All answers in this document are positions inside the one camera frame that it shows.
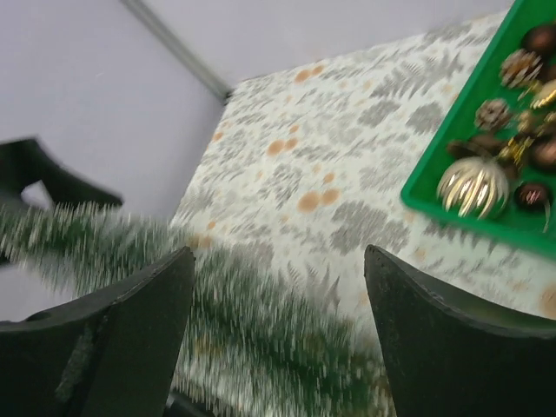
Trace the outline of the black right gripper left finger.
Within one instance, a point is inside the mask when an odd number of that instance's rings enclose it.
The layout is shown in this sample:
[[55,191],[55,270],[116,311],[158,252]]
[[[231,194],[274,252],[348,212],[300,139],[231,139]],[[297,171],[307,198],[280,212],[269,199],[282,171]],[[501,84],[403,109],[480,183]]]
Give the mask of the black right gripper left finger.
[[3,416],[161,416],[188,321],[187,247],[76,300],[1,324]]

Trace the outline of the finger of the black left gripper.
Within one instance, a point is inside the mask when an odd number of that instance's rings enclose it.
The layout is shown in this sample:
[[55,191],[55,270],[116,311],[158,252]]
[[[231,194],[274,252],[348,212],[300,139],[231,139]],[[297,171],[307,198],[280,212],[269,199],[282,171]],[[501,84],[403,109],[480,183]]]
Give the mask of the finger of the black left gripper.
[[1,144],[1,195],[22,198],[29,186],[40,182],[55,204],[76,206],[96,203],[121,207],[121,196],[104,189],[55,161],[35,137]]

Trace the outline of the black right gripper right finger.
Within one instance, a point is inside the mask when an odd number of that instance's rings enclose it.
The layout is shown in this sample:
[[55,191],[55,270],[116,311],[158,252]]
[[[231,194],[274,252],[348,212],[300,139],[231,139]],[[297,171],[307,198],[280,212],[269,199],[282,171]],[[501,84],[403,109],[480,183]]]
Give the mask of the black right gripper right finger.
[[364,276],[399,416],[555,415],[555,322],[370,245]]

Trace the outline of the small green christmas tree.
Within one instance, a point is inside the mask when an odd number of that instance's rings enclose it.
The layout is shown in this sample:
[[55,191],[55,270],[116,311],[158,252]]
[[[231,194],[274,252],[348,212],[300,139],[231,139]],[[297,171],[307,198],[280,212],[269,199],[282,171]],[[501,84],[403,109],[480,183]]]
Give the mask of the small green christmas tree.
[[[1,207],[1,249],[86,295],[191,242],[183,226],[94,205]],[[174,387],[226,416],[392,416],[382,360],[354,325],[224,247],[197,249]]]

